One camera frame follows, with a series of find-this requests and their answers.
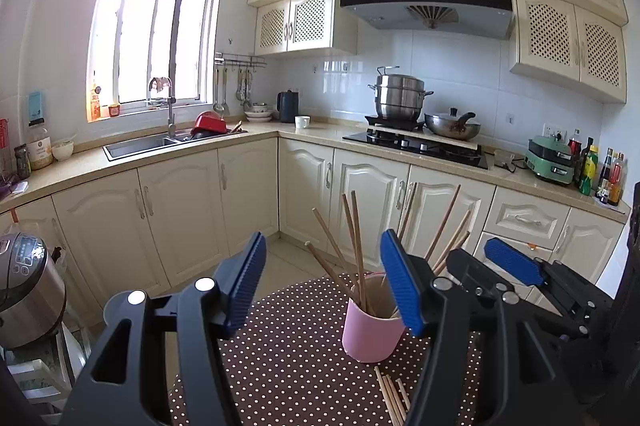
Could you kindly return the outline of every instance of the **polka dot tablecloth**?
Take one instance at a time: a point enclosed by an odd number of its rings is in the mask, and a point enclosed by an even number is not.
[[[236,337],[219,342],[226,375],[244,426],[382,426],[391,424],[372,364],[342,349],[347,298],[329,278],[292,285],[256,302]],[[378,364],[412,395],[429,340],[405,332]],[[470,339],[460,426],[472,423],[478,354]],[[169,402],[174,426],[189,415],[178,376]]]

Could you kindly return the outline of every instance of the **faucet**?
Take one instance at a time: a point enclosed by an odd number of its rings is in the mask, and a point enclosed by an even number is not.
[[[169,119],[166,123],[166,132],[169,137],[175,137],[175,117],[174,117],[174,102],[175,102],[175,87],[174,82],[169,78],[152,78],[149,81],[149,91],[155,90],[161,92],[165,86],[169,85],[169,98],[166,100],[169,107]]]

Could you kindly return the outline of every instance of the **green electric cooker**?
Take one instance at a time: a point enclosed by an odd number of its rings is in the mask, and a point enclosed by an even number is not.
[[[574,178],[574,159],[571,149],[552,137],[529,139],[525,164],[536,177],[560,184],[571,184]]]

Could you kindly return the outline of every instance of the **drawer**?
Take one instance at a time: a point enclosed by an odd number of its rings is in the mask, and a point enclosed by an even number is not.
[[[542,260],[549,260],[551,258],[551,254],[553,253],[553,251],[551,251],[550,249],[543,249],[542,247],[537,247],[537,246],[534,246],[532,249],[529,244],[524,244],[523,242],[511,240],[510,238],[503,238],[502,236],[495,236],[494,234],[491,234],[489,232],[484,232],[483,234],[480,235],[480,241],[478,242],[478,246],[476,247],[474,258],[477,258],[478,260],[480,260],[480,262],[484,263],[491,270],[497,272],[505,280],[512,283],[516,289],[518,296],[520,296],[523,299],[526,299],[531,292],[531,287],[523,285],[519,280],[514,278],[511,274],[506,272],[500,266],[496,265],[494,262],[489,260],[484,255],[484,244],[486,244],[487,241],[491,240],[492,238],[500,238],[505,243],[513,247],[513,249],[519,250],[522,254],[526,254],[530,258],[538,257],[538,258],[542,258]]]
[[[568,206],[497,188],[484,230],[525,244],[553,249],[568,214]]]

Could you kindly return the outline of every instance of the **window frame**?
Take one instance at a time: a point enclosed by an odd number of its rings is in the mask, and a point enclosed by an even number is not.
[[[131,114],[137,112],[147,111],[149,109],[156,109],[158,106],[155,104],[157,101],[151,98],[151,93],[148,88],[146,91],[146,99],[141,99],[139,101],[127,101],[120,103],[119,101],[119,65],[120,65],[120,38],[122,36],[122,15],[124,12],[124,5],[126,0],[120,0],[120,5],[116,12],[117,22],[116,22],[116,32],[115,38],[113,42],[113,102],[117,102],[120,104],[120,113],[121,114]],[[150,35],[149,35],[149,45],[147,49],[147,59],[146,59],[146,84],[148,85],[151,80],[151,54],[153,48],[153,34],[156,25],[156,15],[158,13],[158,1],[154,1],[154,10],[152,14],[152,21],[150,27]],[[172,30],[170,36],[170,52],[169,52],[169,77],[172,80],[175,80],[175,53],[177,51],[177,37],[178,37],[178,22],[180,18],[180,7],[182,0],[175,0],[174,3],[174,14],[173,14],[173,22],[172,22]],[[100,4],[100,0],[97,0],[96,6],[94,9],[94,23],[95,16],[98,13],[98,6]],[[213,10],[214,0],[205,0],[204,9],[202,11],[202,23],[200,26],[200,47],[198,50],[198,91],[197,96],[195,98],[181,98],[177,99],[174,103],[174,107],[176,106],[188,106],[191,104],[206,104],[206,90],[207,90],[207,81],[206,81],[206,73],[207,67],[209,64],[209,41],[210,41],[210,28],[211,28],[211,19],[212,19],[212,10]],[[93,59],[93,46],[94,46],[94,37],[95,37],[95,27],[92,25],[91,30],[91,56],[90,56],[90,66],[88,70],[88,83],[92,83],[92,77],[94,72],[94,66],[92,63]]]

